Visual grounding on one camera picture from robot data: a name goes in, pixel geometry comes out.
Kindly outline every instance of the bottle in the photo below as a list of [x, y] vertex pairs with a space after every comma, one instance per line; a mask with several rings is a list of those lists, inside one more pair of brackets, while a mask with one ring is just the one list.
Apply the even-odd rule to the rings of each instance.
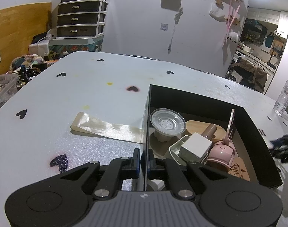
[[275, 102], [273, 109], [275, 112], [281, 116], [288, 106], [288, 80], [285, 83], [285, 86], [278, 97], [278, 100]]
[[44, 60], [49, 61], [49, 54], [48, 53], [44, 53]]

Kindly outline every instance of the black box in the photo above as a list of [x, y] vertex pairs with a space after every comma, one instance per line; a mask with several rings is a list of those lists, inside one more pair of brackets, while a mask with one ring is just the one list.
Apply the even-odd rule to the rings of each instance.
[[233, 129], [233, 142], [237, 153], [244, 154], [245, 166], [254, 170], [256, 176], [252, 182], [259, 183], [268, 188], [277, 188], [282, 185], [281, 177], [269, 149], [262, 138], [263, 131], [258, 130], [243, 107], [223, 102], [210, 97], [171, 89], [167, 87], [150, 85], [146, 109], [144, 114], [144, 145], [143, 159], [145, 159], [144, 178], [147, 181], [148, 168], [149, 128], [152, 127], [150, 114], [158, 108], [168, 108], [180, 113], [185, 121], [197, 120], [213, 123], [227, 129], [231, 110], [235, 109]]

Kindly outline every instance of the metal screw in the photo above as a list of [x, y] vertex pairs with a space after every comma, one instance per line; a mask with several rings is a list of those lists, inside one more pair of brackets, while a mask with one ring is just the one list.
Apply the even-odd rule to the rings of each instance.
[[188, 189], [181, 189], [178, 192], [178, 195], [180, 195], [183, 198], [191, 197], [193, 195], [193, 192]]
[[95, 191], [95, 195], [98, 197], [106, 197], [109, 195], [109, 191], [107, 189], [98, 189]]

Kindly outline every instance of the water bottle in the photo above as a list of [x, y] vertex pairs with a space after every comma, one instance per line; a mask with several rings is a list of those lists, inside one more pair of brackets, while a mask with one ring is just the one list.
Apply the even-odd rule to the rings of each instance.
[[285, 86], [278, 97], [278, 100], [275, 102], [273, 109], [275, 112], [281, 116], [288, 106], [288, 80], [285, 83]]

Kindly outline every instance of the beige ribbon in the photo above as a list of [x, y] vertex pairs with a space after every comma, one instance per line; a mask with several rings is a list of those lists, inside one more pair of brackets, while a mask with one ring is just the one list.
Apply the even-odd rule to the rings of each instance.
[[80, 112], [70, 126], [72, 130], [128, 142], [143, 143], [143, 130], [129, 125], [107, 123]]

